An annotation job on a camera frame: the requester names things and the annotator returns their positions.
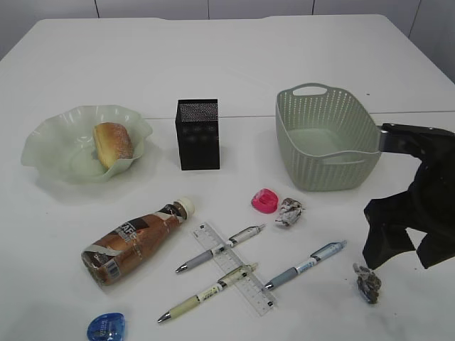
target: white pen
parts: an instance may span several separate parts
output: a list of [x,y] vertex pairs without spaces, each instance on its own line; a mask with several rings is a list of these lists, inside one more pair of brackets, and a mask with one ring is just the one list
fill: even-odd
[[320,261],[323,261],[324,259],[327,259],[328,257],[337,254],[339,251],[344,249],[346,243],[347,241],[343,240],[342,242],[327,244],[326,246],[322,247],[318,251],[315,251],[313,254],[311,254],[311,256],[302,264],[299,264],[298,266],[293,266],[292,268],[287,269],[285,272],[278,275],[277,277],[274,277],[270,282],[268,282],[265,285],[265,288],[273,290],[277,286],[280,286],[286,283],[287,281],[292,280],[294,277],[297,277],[299,274],[302,274],[306,270],[312,268]]
[[213,249],[207,250],[203,252],[199,256],[194,257],[193,259],[187,261],[184,265],[180,265],[179,268],[176,270],[176,273],[180,273],[182,271],[186,271],[192,268],[197,267],[199,264],[202,264],[206,261],[210,261],[214,256],[226,250],[226,248],[235,247],[235,245],[248,240],[249,238],[254,237],[255,235],[259,234],[265,227],[265,224],[260,226],[250,226],[246,229],[240,231],[237,234],[234,234],[226,243],[217,245]]

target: bun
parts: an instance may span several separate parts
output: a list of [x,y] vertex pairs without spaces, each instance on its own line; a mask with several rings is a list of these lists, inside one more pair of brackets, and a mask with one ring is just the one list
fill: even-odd
[[120,158],[133,158],[133,145],[124,126],[118,123],[101,123],[93,128],[98,159],[106,168]]

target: ballpoint pen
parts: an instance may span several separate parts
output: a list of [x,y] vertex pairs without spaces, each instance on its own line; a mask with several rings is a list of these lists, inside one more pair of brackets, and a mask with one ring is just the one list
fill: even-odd
[[254,237],[256,234],[259,234],[264,229],[264,227],[265,224],[262,224],[260,226],[247,227],[243,231],[234,234],[231,238],[229,238],[229,240],[226,241],[225,244],[217,245],[213,249],[207,250],[199,256],[196,256],[193,259],[187,261],[184,265],[179,266],[179,268],[176,270],[176,273],[195,268],[199,264],[210,261],[215,255],[225,251],[227,247],[234,247],[235,245]]
[[170,309],[167,313],[162,315],[158,319],[158,323],[166,321],[170,318],[176,318],[187,311],[193,309],[197,305],[200,305],[203,301],[208,300],[210,297],[216,295],[217,293],[223,291],[228,286],[231,286],[235,282],[239,281],[240,279],[248,276],[251,272],[253,272],[257,268],[257,263],[252,265],[242,265],[232,270],[230,273],[226,274],[222,278],[220,278],[214,286],[211,286],[208,289],[205,289],[201,293],[190,297],[188,300],[176,305],[172,309]]
[[346,243],[347,241],[343,240],[342,242],[327,244],[326,246],[322,247],[318,251],[315,251],[313,254],[311,254],[310,257],[302,264],[299,264],[298,266],[293,266],[292,268],[287,269],[285,272],[278,275],[277,277],[274,277],[265,285],[265,288],[273,290],[276,287],[286,283],[287,281],[292,280],[294,277],[297,277],[299,274],[302,274],[306,270],[317,265],[317,263],[319,263],[320,261],[323,261],[324,259],[327,259],[328,257],[333,256],[334,254],[344,249]]

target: wavy glass bowl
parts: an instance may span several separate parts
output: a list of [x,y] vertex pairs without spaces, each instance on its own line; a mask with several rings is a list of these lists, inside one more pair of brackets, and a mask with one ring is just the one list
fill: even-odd
[[[103,122],[122,124],[134,154],[107,170],[97,159],[93,127]],[[27,138],[21,163],[42,175],[70,183],[103,182],[124,172],[144,153],[144,140],[152,129],[140,113],[117,105],[77,107],[46,119]]]

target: bottle cap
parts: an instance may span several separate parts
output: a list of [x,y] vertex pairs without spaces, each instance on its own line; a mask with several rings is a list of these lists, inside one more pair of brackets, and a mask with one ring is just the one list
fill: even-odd
[[194,211],[196,209],[194,208],[194,204],[193,202],[191,202],[190,199],[188,199],[187,197],[181,197],[180,199],[177,199],[176,202],[182,205],[182,207],[186,211],[187,219],[194,215]]

